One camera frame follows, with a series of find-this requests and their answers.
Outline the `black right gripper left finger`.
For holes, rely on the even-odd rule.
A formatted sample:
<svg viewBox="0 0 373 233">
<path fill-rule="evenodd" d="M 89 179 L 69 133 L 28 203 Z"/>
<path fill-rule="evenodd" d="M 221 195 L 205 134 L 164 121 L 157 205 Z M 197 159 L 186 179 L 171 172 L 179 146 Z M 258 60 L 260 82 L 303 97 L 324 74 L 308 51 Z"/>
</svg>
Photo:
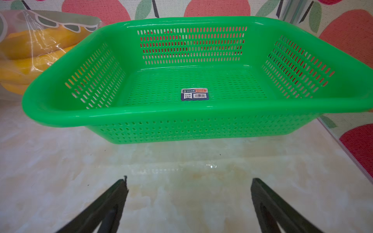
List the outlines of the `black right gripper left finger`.
<svg viewBox="0 0 373 233">
<path fill-rule="evenodd" d="M 97 229 L 99 233 L 116 233 L 128 192 L 124 176 L 58 232 L 92 233 Z"/>
</svg>

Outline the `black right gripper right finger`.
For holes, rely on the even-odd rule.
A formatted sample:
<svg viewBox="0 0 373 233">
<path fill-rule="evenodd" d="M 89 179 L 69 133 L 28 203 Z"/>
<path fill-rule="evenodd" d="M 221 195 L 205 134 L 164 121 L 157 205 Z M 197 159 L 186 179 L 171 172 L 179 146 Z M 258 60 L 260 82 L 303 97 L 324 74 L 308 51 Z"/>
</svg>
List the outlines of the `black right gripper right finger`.
<svg viewBox="0 0 373 233">
<path fill-rule="evenodd" d="M 251 184 L 252 201 L 263 233 L 320 233 L 321 230 L 298 213 L 261 179 Z"/>
</svg>

